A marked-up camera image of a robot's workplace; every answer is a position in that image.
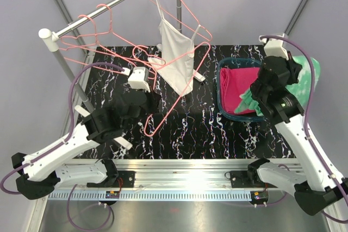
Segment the green tie-dye trousers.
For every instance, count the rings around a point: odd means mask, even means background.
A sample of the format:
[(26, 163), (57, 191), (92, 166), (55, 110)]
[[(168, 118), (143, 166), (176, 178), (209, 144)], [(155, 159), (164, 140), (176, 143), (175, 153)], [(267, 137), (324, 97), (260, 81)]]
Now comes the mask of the green tie-dye trousers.
[(314, 58), (311, 58), (311, 62), (314, 69), (314, 74), (311, 73), (309, 62), (303, 55), (294, 56), (295, 62), (302, 65), (302, 70), (299, 74), (297, 84), (287, 85), (285, 88), (279, 90), (271, 90), (269, 87), (262, 85), (257, 79), (250, 85), (251, 97), (258, 103), (258, 107), (261, 116), (264, 116), (264, 111), (268, 114), (275, 112), (275, 109), (271, 107), (271, 103), (283, 98), (286, 95), (290, 95), (290, 102), (297, 100), (301, 107), (307, 105), (309, 101), (310, 88), (312, 84), (312, 77), (314, 77), (314, 84), (318, 83), (321, 68), (320, 64)]

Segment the magenta trousers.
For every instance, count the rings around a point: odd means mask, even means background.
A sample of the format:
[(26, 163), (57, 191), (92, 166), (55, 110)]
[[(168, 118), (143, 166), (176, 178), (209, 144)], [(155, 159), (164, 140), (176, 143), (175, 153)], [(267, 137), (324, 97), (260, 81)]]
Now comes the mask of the magenta trousers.
[(257, 79), (258, 67), (222, 68), (220, 70), (220, 99), (223, 110), (231, 115), (262, 113), (251, 97), (250, 85)]

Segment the pink hanger of black trousers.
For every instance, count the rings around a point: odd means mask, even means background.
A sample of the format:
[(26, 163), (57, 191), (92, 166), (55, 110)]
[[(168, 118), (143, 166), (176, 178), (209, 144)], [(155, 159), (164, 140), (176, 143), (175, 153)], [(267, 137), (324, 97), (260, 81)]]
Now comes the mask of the pink hanger of black trousers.
[(92, 52), (103, 55), (114, 55), (113, 51), (101, 44), (103, 36), (113, 33), (113, 16), (109, 15), (106, 30), (99, 30), (97, 28), (97, 22), (92, 16), (79, 15), (78, 18), (92, 26), (92, 31), (87, 34), (67, 33), (61, 36), (59, 38), (59, 50), (65, 53), (77, 49), (82, 51), (85, 56)]

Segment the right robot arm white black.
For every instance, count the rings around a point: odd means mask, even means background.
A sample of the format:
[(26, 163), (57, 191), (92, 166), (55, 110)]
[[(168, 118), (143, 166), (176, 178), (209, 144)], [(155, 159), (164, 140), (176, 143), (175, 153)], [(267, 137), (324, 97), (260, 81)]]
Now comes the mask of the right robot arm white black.
[(285, 138), (304, 174), (259, 159), (248, 165), (246, 178), (252, 186), (271, 184), (285, 191), (306, 214), (314, 216), (347, 196), (347, 178), (333, 166), (320, 146), (312, 146), (316, 138), (304, 123), (304, 109), (286, 88), (297, 83), (301, 68), (293, 59), (266, 57), (251, 92), (263, 115)]

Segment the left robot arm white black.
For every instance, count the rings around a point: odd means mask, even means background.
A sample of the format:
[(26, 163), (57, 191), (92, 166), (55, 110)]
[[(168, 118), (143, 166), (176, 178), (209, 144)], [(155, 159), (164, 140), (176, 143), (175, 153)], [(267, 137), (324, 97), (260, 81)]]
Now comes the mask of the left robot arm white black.
[(81, 123), (46, 148), (34, 154), (14, 154), (11, 160), (19, 174), (16, 179), (18, 193), (33, 200), (45, 197), (61, 186), (114, 186), (119, 172), (111, 159), (83, 165), (67, 162), (84, 151), (121, 138), (133, 122), (158, 112), (160, 99), (160, 94), (154, 91), (131, 89), (114, 104), (92, 113), (81, 111)]

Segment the pink hanger of camisole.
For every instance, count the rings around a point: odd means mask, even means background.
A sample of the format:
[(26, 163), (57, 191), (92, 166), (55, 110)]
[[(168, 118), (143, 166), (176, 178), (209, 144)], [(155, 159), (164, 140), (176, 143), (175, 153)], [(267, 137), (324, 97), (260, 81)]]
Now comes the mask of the pink hanger of camisole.
[[(149, 0), (151, 1), (153, 4), (156, 4), (156, 0)], [(182, 33), (182, 29), (183, 27), (192, 31), (192, 34), (195, 34), (195, 30), (193, 29), (193, 27), (189, 26), (188, 24), (183, 22), (183, 10), (185, 10), (193, 19), (194, 21), (197, 23), (197, 35), (200, 36), (202, 39), (204, 39), (205, 42), (211, 43), (211, 41), (213, 40), (213, 36), (211, 34), (211, 32), (204, 27), (203, 25), (201, 25), (199, 19), (195, 16), (195, 14), (191, 11), (191, 9), (186, 5), (185, 1), (183, 0), (175, 0), (175, 4), (176, 4), (176, 14), (171, 14), (169, 11), (167, 11), (166, 9), (160, 7), (160, 11), (163, 11), (165, 14), (167, 14), (168, 16), (170, 16), (172, 19), (174, 19), (177, 24), (178, 24), (178, 31), (180, 33)]]

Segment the blue transparent plastic basket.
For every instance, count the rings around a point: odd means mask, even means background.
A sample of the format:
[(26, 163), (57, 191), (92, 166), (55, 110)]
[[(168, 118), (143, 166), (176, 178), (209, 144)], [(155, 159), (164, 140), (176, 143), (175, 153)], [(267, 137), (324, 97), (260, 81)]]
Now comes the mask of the blue transparent plastic basket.
[(226, 113), (222, 106), (221, 106), (221, 97), (220, 97), (220, 70), (222, 68), (247, 68), (247, 67), (258, 67), (260, 68), (261, 62), (254, 59), (246, 59), (246, 58), (224, 58), (222, 59), (217, 66), (217, 74), (216, 74), (216, 88), (217, 88), (217, 106), (219, 108), (219, 111), (221, 114), (232, 121), (238, 121), (238, 122), (262, 122), (264, 121), (264, 117), (257, 116), (257, 114), (249, 113), (249, 114), (242, 114), (242, 115), (231, 115)]

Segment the white camisole top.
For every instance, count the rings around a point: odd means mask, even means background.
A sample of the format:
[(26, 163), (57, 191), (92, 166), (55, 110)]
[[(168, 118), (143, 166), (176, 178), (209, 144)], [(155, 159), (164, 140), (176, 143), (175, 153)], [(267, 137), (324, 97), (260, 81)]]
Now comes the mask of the white camisole top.
[[(164, 12), (160, 11), (160, 2), (156, 0), (156, 5), (161, 18), (159, 24), (159, 32), (161, 35), (161, 58), (166, 61), (170, 61), (175, 57), (186, 53), (194, 48), (194, 39), (198, 29), (196, 28), (195, 34), (192, 37), (187, 37), (180, 33), (164, 16)], [(153, 58), (148, 58), (149, 62), (160, 63), (163, 60), (157, 60)], [(182, 88), (187, 84), (187, 81), (192, 75), (192, 70), (194, 69), (194, 55), (189, 55), (188, 57), (183, 57), (179, 61), (163, 68), (161, 72), (158, 72), (160, 76), (169, 84), (169, 86), (174, 88)], [(193, 83), (187, 88), (187, 94), (192, 92)]]

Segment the metal clothes rack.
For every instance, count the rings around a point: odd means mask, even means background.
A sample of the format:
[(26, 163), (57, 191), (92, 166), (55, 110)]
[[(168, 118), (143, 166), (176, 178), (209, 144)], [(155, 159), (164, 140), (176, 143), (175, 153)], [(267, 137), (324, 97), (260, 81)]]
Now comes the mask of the metal clothes rack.
[[(61, 36), (66, 35), (67, 33), (77, 33), (79, 34), (79, 30), (78, 28), (81, 27), (82, 25), (86, 24), (85, 22), (83, 22), (83, 20), (81, 20), (80, 18), (77, 18), (76, 20), (72, 20), (72, 17), (64, 3), (63, 0), (54, 0), (59, 11), (61, 12), (63, 19), (65, 20), (65, 22), (67, 22), (67, 26), (64, 27), (63, 29), (59, 30), (57, 33), (52, 32), (50, 29), (46, 30), (46, 28), (40, 29), (39, 32), (48, 32), (51, 33), (51, 38), (48, 41), (49, 45), (46, 45), (47, 48), (53, 47), (54, 44), (57, 44), (57, 41), (59, 40), (59, 38)], [(89, 16), (92, 16), (92, 18), (95, 18), (101, 14), (103, 14), (104, 12), (108, 11), (109, 9), (113, 8), (114, 6), (124, 2), (125, 0), (112, 0), (109, 3), (107, 3), (106, 5), (102, 5), (99, 8), (96, 8), (94, 11), (90, 12)], [(59, 65), (61, 66), (61, 68), (63, 69), (63, 71), (65, 72), (66, 76), (68, 77), (68, 79), (72, 82), (75, 78), (75, 75), (73, 74), (72, 70), (70, 69), (69, 65), (67, 64), (67, 62), (65, 61), (65, 59), (63, 58), (63, 55), (61, 53), (61, 51), (59, 49), (57, 49), (56, 51), (50, 51), (53, 53), (53, 55), (55, 56), (55, 58), (57, 59)], [(92, 103), (89, 101), (89, 99), (87, 98), (87, 95), (84, 92), (84, 89), (82, 88), (82, 86), (77, 83), (77, 87), (76, 87), (76, 91), (77, 94), (79, 96), (79, 98), (82, 99), (82, 103), (86, 106), (87, 108), (87, 112), (93, 112), (94, 111), (94, 107), (92, 105)]]

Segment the aluminium mounting rail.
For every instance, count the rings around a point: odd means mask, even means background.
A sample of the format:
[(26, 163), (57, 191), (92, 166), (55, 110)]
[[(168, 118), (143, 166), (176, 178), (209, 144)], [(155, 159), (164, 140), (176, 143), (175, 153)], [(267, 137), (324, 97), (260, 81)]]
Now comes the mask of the aluminium mounting rail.
[(291, 196), (269, 189), (269, 202), (252, 206), (251, 188), (232, 186), (230, 171), (244, 171), (249, 159), (117, 160), (132, 171), (120, 199), (97, 206), (104, 189), (78, 187), (37, 200), (28, 231), (342, 231), (324, 216), (309, 216)]

